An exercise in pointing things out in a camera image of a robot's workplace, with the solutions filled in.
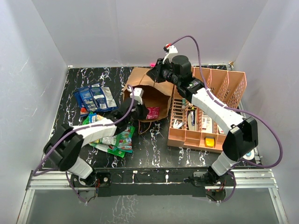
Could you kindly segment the pink candy packet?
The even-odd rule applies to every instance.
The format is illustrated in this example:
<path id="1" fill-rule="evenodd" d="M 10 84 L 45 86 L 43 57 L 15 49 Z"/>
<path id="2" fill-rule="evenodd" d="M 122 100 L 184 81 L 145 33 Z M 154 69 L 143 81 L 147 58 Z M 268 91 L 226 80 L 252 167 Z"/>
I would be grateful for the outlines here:
<path id="1" fill-rule="evenodd" d="M 148 114 L 146 119 L 157 119 L 159 117 L 160 108 L 159 107 L 147 107 Z"/>

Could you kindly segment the brown paper bag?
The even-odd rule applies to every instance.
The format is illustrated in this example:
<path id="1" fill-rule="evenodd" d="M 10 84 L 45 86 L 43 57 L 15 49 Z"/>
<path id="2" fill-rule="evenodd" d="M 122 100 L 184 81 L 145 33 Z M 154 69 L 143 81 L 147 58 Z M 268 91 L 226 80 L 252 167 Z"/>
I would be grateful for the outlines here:
<path id="1" fill-rule="evenodd" d="M 141 123 L 149 123 L 148 128 L 150 128 L 154 121 L 162 120 L 168 116 L 174 85 L 169 82 L 155 83 L 149 76 L 147 76 L 148 71 L 148 68 L 133 68 L 125 87 L 122 89 L 122 99 L 125 100 L 129 97 L 129 91 L 127 90 L 128 85 L 131 85 L 133 88 L 137 87 L 143 89 L 144 93 L 142 100 L 144 101 L 145 106 L 147 108 L 159 108 L 159 114 L 157 118 L 138 121 L 138 126 L 141 126 Z"/>

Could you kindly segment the Fox's mint candy bag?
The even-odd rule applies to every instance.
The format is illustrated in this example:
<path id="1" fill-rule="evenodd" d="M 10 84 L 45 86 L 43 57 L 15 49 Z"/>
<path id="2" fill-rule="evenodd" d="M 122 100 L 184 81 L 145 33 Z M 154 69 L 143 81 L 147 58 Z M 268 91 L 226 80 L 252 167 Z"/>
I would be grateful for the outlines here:
<path id="1" fill-rule="evenodd" d="M 131 154 L 132 149 L 132 136 L 135 132 L 135 127 L 128 126 L 123 132 L 116 135 L 116 143 L 112 145 L 111 150 L 116 156 L 124 158 L 125 154 Z"/>

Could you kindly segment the green red snack packet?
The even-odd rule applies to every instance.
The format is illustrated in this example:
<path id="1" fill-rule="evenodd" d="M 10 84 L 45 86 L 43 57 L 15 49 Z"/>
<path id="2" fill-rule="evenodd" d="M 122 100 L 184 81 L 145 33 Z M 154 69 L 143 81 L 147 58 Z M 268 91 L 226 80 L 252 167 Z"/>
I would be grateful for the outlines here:
<path id="1" fill-rule="evenodd" d="M 115 135 L 115 136 L 109 136 L 104 137 L 95 141 L 92 141 L 92 144 L 104 144 L 104 145 L 111 145 L 111 146 L 118 146 L 120 142 L 121 136 Z"/>

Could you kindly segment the dark blue chips bag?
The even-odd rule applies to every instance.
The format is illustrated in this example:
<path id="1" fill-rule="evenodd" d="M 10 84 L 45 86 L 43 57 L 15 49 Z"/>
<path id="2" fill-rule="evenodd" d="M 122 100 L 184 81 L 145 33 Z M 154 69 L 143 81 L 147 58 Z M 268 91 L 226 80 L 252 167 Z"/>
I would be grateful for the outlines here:
<path id="1" fill-rule="evenodd" d="M 118 108 L 109 87 L 94 84 L 90 92 L 97 107 L 96 112 L 109 112 Z"/>

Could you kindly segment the blue snack bar wrapper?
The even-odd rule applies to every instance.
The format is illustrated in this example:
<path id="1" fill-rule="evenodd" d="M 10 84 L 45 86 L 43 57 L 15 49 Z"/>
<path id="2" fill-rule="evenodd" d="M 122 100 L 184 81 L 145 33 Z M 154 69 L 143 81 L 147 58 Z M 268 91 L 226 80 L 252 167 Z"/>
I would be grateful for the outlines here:
<path id="1" fill-rule="evenodd" d="M 94 123 L 97 121 L 97 114 L 96 113 L 93 113 L 93 112 L 90 112 L 89 116 L 89 123 Z"/>

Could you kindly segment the pink plastic desk organizer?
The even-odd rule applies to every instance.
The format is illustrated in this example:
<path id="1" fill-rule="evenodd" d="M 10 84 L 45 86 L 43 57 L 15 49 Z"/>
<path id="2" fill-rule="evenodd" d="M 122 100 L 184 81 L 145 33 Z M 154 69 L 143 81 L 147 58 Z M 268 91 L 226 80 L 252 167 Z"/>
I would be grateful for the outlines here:
<path id="1" fill-rule="evenodd" d="M 247 86 L 245 72 L 198 67 L 191 71 L 197 79 L 206 80 L 213 96 L 202 88 L 193 97 L 194 104 L 182 106 L 182 97 L 173 91 L 167 145 L 221 153 L 231 126 L 242 122 L 240 115 L 224 107 L 238 107 Z"/>

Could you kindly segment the blue white snack pack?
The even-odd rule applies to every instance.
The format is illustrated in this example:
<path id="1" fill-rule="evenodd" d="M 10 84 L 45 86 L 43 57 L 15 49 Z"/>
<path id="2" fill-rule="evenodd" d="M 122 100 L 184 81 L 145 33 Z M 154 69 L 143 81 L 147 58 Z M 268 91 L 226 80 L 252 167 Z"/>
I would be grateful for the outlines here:
<path id="1" fill-rule="evenodd" d="M 82 88 L 78 88 L 80 97 L 84 103 L 85 108 L 89 112 L 95 112 L 97 111 L 98 107 L 94 101 L 93 95 L 91 93 L 91 87 L 90 86 L 85 86 Z"/>

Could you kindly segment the blue Burts chips bag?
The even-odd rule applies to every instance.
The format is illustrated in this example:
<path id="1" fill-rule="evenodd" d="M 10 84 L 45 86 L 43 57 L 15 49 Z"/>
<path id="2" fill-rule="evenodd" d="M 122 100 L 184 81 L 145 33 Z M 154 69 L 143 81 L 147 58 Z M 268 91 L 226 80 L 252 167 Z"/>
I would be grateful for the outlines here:
<path id="1" fill-rule="evenodd" d="M 74 92 L 73 93 L 73 96 L 75 97 L 76 101 L 77 101 L 77 104 L 80 108 L 80 116 L 81 117 L 85 117 L 87 115 L 89 115 L 89 112 L 88 110 L 86 109 L 85 105 L 84 105 L 84 102 L 80 96 L 80 93 L 78 91 Z"/>

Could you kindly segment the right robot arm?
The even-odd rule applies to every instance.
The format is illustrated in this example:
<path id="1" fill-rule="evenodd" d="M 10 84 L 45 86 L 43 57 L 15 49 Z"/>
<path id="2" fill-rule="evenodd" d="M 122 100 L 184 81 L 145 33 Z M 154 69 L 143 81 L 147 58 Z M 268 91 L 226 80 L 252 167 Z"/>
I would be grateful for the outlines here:
<path id="1" fill-rule="evenodd" d="M 228 109 L 206 86 L 203 79 L 193 76 L 191 63 L 186 56 L 175 56 L 171 61 L 159 58 L 156 65 L 147 72 L 155 83 L 170 82 L 177 88 L 181 97 L 200 108 L 224 131 L 226 138 L 222 153 L 201 176 L 188 179 L 193 183 L 219 185 L 225 180 L 228 171 L 239 160 L 258 145 L 257 121 L 244 118 Z"/>

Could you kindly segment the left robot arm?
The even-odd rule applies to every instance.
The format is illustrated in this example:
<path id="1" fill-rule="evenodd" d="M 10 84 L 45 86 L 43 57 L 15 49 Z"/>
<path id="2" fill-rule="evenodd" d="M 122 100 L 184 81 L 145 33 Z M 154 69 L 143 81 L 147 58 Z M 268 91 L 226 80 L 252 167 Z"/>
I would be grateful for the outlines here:
<path id="1" fill-rule="evenodd" d="M 45 145 L 45 159 L 59 171 L 70 172 L 86 186 L 93 186 L 97 173 L 79 154 L 81 148 L 96 140 L 115 136 L 124 131 L 130 122 L 146 119 L 149 110 L 137 100 L 127 98 L 118 109 L 100 121 L 81 126 L 62 124 Z"/>

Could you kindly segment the yellow sticky note pad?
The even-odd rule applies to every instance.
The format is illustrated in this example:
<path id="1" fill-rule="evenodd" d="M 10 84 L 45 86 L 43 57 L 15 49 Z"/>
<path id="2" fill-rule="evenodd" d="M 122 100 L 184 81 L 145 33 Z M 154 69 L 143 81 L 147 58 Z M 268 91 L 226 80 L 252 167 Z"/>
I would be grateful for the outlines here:
<path id="1" fill-rule="evenodd" d="M 205 137 L 205 147 L 214 147 L 215 146 L 215 138 L 214 137 Z"/>

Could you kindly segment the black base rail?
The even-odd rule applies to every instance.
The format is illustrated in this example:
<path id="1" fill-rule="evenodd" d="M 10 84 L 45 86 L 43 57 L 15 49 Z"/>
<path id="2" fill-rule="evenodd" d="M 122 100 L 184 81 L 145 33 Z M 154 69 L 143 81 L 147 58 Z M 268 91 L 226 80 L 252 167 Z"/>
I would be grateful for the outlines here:
<path id="1" fill-rule="evenodd" d="M 97 170 L 99 197 L 109 196 L 194 196 L 234 185 L 226 174 L 218 180 L 207 168 L 100 168 Z"/>

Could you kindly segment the aluminium frame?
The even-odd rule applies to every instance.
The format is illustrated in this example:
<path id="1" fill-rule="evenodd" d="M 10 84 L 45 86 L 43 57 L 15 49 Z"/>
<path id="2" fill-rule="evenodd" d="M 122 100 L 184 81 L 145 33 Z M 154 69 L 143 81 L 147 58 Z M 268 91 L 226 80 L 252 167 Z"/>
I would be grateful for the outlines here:
<path id="1" fill-rule="evenodd" d="M 279 222 L 287 223 L 287 218 L 278 194 L 278 185 L 271 169 L 234 169 L 232 173 L 235 183 L 232 187 L 226 189 L 268 189 Z M 50 171 L 48 173 L 39 171 L 36 175 L 32 175 L 26 187 L 26 194 L 17 223 L 26 223 L 36 190 L 70 190 L 70 184 L 72 183 L 78 191 L 94 191 L 96 196 L 98 196 L 97 191 L 99 187 L 97 188 L 95 185 L 90 187 L 82 185 L 76 176 L 71 174 L 68 176 L 71 178 L 70 181 L 67 181 L 67 175 L 60 171 Z"/>

